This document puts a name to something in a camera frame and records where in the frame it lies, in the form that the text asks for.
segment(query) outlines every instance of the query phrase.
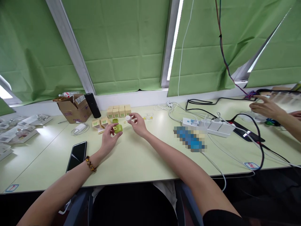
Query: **white power strip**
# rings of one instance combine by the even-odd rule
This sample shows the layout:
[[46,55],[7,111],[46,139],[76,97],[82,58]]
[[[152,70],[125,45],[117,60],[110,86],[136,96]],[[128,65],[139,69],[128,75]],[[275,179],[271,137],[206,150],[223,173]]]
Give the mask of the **white power strip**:
[[225,137],[225,138],[230,136],[232,131],[235,129],[233,126],[230,126],[226,122],[221,122],[218,120],[209,120],[209,119],[206,119],[205,121],[203,119],[201,121],[198,121],[194,119],[183,118],[182,126],[194,126],[194,127],[202,128],[204,130],[207,129],[208,133],[220,137]]

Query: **light green table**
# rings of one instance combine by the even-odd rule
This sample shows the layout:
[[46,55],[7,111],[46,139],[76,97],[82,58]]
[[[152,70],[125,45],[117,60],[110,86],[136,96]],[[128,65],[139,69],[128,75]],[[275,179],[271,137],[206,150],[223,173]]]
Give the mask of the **light green table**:
[[[214,114],[221,112],[222,117],[231,119],[235,114],[249,110],[250,102],[221,100],[217,105],[201,106]],[[153,113],[154,119],[146,121],[147,129],[155,136],[183,152],[209,175],[220,175],[217,169],[201,154],[192,153],[186,149],[177,138],[173,129],[180,123],[171,120],[168,111],[154,111],[153,106],[136,107],[133,112],[140,114]],[[172,113],[174,118],[181,120],[187,115]],[[91,124],[94,118],[91,116],[87,123]],[[256,132],[252,123],[237,119],[239,123]],[[119,118],[119,123],[124,126],[124,134],[119,138],[115,148],[108,158],[98,167],[97,173],[93,174],[85,182],[84,186],[111,185],[122,183],[146,182],[156,180],[170,180],[178,178],[166,163],[160,158],[155,150],[142,138],[135,134],[129,124],[124,124],[124,119]],[[53,182],[61,177],[68,165],[71,149],[74,144],[87,141],[87,155],[92,155],[101,146],[102,135],[90,128],[86,133],[79,136],[71,136],[70,132],[76,125],[69,124],[45,150],[27,167],[23,173],[13,181],[19,184],[15,192],[40,191],[47,189]],[[274,127],[259,125],[262,137],[266,140],[265,145],[273,151],[283,155],[293,164],[301,164],[301,144],[287,131],[279,132]],[[247,142],[233,133],[228,138],[214,136],[223,148],[231,151],[242,162],[254,162],[257,165],[261,161],[261,152],[253,143]],[[219,150],[212,141],[206,137],[206,155],[211,158],[224,174],[248,173],[245,167],[231,159]],[[268,156],[265,158],[264,169],[288,167],[284,163],[277,162]]]
[[63,131],[68,122],[65,117],[54,116],[44,126],[37,127],[37,133],[24,144],[12,145],[13,153],[0,161],[0,192],[3,193],[11,183],[38,157],[39,154]]

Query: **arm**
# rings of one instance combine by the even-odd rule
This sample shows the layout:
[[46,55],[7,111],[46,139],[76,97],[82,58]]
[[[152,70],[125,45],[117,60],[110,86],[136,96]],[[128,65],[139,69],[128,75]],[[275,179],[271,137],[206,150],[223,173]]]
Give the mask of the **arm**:
[[136,118],[135,121],[129,121],[134,131],[150,143],[169,167],[191,189],[202,216],[213,209],[226,210],[239,216],[218,185],[199,165],[148,132],[143,118],[138,113],[131,113],[130,116],[133,119]]
[[291,114],[286,113],[285,110],[265,96],[255,95],[254,97],[263,100],[263,103],[255,102],[250,104],[250,108],[253,112],[277,120],[290,134],[301,142],[301,121],[297,118],[298,113],[296,117],[294,117],[292,114],[296,112],[292,112]]
[[[114,135],[112,127],[117,124],[106,126],[101,148],[90,157],[94,167],[100,164],[122,135],[122,132],[120,132],[111,137],[111,134]],[[72,198],[91,174],[92,171],[85,161],[68,171],[38,197],[26,211],[18,225],[50,225],[55,214]]]

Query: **black smartphone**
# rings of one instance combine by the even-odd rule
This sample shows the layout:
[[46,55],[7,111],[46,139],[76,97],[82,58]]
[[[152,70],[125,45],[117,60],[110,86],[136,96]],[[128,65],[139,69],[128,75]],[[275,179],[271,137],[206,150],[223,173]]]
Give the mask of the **black smartphone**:
[[73,146],[66,172],[78,166],[85,160],[87,150],[87,141]]
[[[260,138],[259,140],[259,136],[256,135],[255,133],[251,132],[250,130],[248,130],[246,127],[242,126],[241,124],[239,124],[238,122],[233,122],[235,124],[235,126],[237,128],[240,128],[240,129],[243,129],[245,131],[248,132],[249,136],[252,137],[252,139],[255,141],[255,142],[265,142],[264,139]],[[251,139],[247,136],[247,134],[242,131],[242,130],[239,130],[239,129],[235,129],[234,130],[235,133],[237,133],[239,136],[241,136],[242,138],[244,138],[246,141],[249,141],[249,142],[252,142]]]

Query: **white earbud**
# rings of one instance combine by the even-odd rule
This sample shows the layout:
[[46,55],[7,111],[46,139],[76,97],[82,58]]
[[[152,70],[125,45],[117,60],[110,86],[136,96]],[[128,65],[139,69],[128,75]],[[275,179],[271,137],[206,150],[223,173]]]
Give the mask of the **white earbud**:
[[126,121],[131,121],[131,120],[132,120],[132,117],[131,117],[131,116],[126,116],[126,117],[125,117],[125,120],[126,120]]

